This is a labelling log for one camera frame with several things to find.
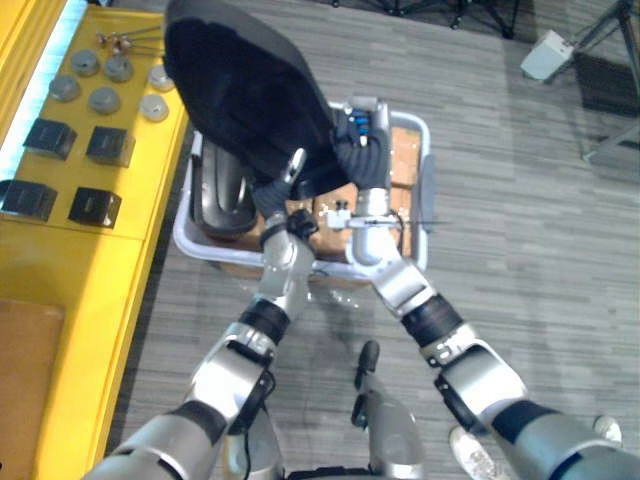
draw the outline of white sneaker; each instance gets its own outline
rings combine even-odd
[[[451,430],[449,445],[460,467],[473,480],[511,480],[476,437],[467,433],[464,428],[458,426]]]
[[[601,415],[593,422],[593,431],[622,448],[622,428],[615,418]]]

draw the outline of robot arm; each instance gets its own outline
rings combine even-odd
[[[304,219],[292,222],[285,215],[277,193],[286,195],[285,187],[293,184],[303,162],[304,151],[298,150],[283,177],[262,190],[275,207],[268,210],[261,237],[264,273],[251,304],[196,368],[183,403],[152,418],[91,470],[87,480],[209,478],[224,436],[253,423],[273,389],[268,368],[278,343],[308,295],[314,255],[306,239],[311,232]],[[256,197],[264,212],[261,194]]]
[[[387,115],[386,107],[374,100],[364,103],[356,99],[368,111],[373,128],[386,126],[388,132],[388,120],[381,118]],[[337,143],[346,141],[343,135]],[[351,145],[354,150],[367,149],[366,142],[358,146],[351,140]],[[365,153],[350,153],[342,161],[355,163],[361,157]],[[385,161],[388,175],[388,157],[381,160]],[[347,258],[370,279],[429,366],[439,371],[435,386],[458,422],[468,431],[490,433],[521,478],[640,478],[640,459],[572,418],[532,402],[518,374],[431,286],[424,272],[400,256],[389,231],[393,220],[384,173],[366,188],[359,178],[349,177],[360,188],[355,214],[338,210],[331,212],[329,221],[335,228],[354,229]]]

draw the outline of white plastic basket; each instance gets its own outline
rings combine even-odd
[[[341,107],[341,105],[333,103],[331,106],[335,108]],[[432,195],[427,199],[420,193],[421,191],[424,191],[424,189],[421,189],[421,187],[423,187],[423,185],[421,185],[422,182],[433,181],[433,179],[425,179],[424,175],[421,174],[427,166],[427,162],[433,161],[430,156],[431,137],[429,134],[429,128],[419,117],[404,112],[391,112],[391,125],[394,127],[416,130],[421,134],[422,146],[420,152],[418,182],[411,190],[411,257],[416,261],[421,269],[426,270],[428,262],[429,228],[427,224],[418,222],[418,208],[416,207],[425,201],[430,203],[432,202]],[[429,168],[428,170],[429,172],[433,172],[433,168]],[[182,186],[180,205],[178,206],[178,213],[173,224],[173,239],[178,248],[185,255],[200,258],[202,260],[234,263],[250,267],[262,267],[261,253],[215,245],[213,240],[205,235],[191,219],[189,215],[190,200],[191,161],[189,161],[189,165],[187,166],[187,172]],[[432,204],[427,207],[432,211]],[[317,260],[314,264],[314,269],[322,271],[330,276],[364,280],[361,274],[357,273],[351,265],[346,263]]]

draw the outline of yellow shelf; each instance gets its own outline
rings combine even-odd
[[[80,49],[107,52],[96,32],[160,25],[162,16],[90,7],[64,59]],[[0,216],[0,297],[65,308],[65,324],[42,422],[34,478],[79,478],[104,454],[111,418],[179,156],[187,117],[177,92],[161,94],[170,115],[152,123],[138,115],[149,68],[158,58],[130,56],[134,77],[110,82],[102,72],[78,77],[82,94],[67,104],[48,99],[41,117],[63,121],[78,136],[66,161],[26,153],[16,178],[49,185],[57,198],[48,222]],[[114,88],[122,109],[101,116],[88,108],[98,86]],[[126,128],[135,138],[129,168],[98,165],[85,156],[93,127]],[[122,199],[114,229],[67,219],[79,186]]]

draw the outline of white light strip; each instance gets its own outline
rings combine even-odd
[[[0,147],[0,180],[15,177],[24,153],[22,144],[34,120],[40,115],[49,93],[49,82],[60,68],[86,9],[86,0],[68,0],[62,9]]]

